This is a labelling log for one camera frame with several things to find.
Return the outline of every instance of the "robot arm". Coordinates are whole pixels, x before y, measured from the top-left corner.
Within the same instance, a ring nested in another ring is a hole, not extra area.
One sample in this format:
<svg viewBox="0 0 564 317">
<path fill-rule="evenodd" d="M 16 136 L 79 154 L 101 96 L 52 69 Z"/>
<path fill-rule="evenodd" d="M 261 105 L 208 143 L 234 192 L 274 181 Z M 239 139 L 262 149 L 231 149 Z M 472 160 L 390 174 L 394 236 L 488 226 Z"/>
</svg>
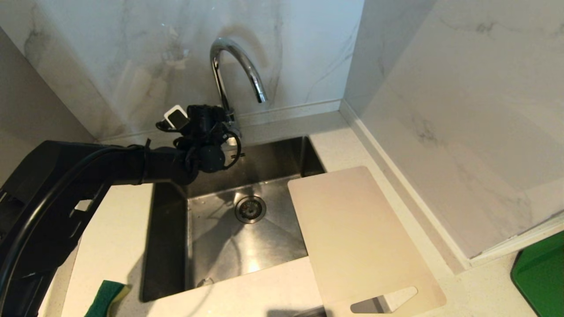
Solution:
<svg viewBox="0 0 564 317">
<path fill-rule="evenodd" d="M 190 117 L 157 127 L 179 132 L 175 148 L 45 141 L 0 188 L 0 316 L 36 316 L 57 268 L 76 247 L 110 186 L 175 182 L 225 166 L 221 145 L 234 136 L 222 108 L 188 107 Z"/>
</svg>

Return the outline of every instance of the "sponge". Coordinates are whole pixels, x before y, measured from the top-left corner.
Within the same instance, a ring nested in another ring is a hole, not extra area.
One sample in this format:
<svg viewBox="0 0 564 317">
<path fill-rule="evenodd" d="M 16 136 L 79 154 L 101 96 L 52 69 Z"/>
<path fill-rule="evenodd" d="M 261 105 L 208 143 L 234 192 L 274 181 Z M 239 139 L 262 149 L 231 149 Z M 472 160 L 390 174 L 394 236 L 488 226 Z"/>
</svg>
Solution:
<svg viewBox="0 0 564 317">
<path fill-rule="evenodd" d="M 85 317 L 109 317 L 112 305 L 122 300 L 129 290 L 127 285 L 104 280 Z"/>
</svg>

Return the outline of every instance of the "green container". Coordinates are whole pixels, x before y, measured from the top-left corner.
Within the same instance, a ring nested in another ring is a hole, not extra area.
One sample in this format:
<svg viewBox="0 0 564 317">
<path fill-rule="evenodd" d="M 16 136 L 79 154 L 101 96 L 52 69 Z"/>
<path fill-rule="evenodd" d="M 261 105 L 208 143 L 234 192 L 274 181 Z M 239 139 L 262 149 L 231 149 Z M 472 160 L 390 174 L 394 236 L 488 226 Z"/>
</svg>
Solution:
<svg viewBox="0 0 564 317">
<path fill-rule="evenodd" d="M 564 316 L 564 232 L 517 255 L 511 280 L 541 317 Z"/>
</svg>

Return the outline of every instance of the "chrome faucet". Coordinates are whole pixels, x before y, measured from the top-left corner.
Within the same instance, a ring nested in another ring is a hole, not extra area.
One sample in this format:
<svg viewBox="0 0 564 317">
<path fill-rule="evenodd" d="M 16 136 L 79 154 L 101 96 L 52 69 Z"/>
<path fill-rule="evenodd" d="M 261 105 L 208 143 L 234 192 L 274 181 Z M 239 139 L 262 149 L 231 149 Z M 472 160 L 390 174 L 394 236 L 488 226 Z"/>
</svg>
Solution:
<svg viewBox="0 0 564 317">
<path fill-rule="evenodd" d="M 229 106 L 229 101 L 227 101 L 225 86 L 223 85 L 223 79 L 221 78 L 221 73 L 219 72 L 219 56 L 222 51 L 228 51 L 231 53 L 231 55 L 239 61 L 239 64 L 243 66 L 243 70 L 245 71 L 247 77 L 249 77 L 251 85 L 253 85 L 257 101 L 259 103 L 263 103 L 268 100 L 268 98 L 266 96 L 265 88 L 262 86 L 261 77 L 245 51 L 237 43 L 228 38 L 217 38 L 211 45 L 210 49 L 211 68 L 213 69 L 215 76 L 215 83 L 217 84 L 221 104 L 230 119 L 230 125 L 232 125 L 235 122 L 234 111 Z"/>
</svg>

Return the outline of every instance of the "stainless steel sink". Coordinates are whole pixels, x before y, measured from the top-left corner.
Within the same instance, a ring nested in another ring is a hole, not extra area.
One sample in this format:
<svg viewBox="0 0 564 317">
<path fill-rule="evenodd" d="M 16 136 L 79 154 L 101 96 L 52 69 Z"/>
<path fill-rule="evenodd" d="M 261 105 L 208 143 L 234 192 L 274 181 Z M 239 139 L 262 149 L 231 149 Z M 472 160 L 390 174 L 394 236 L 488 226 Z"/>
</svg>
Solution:
<svg viewBox="0 0 564 317">
<path fill-rule="evenodd" d="M 321 173 L 304 137 L 243 148 L 235 166 L 186 188 L 155 185 L 141 300 L 306 256 L 288 181 Z"/>
</svg>

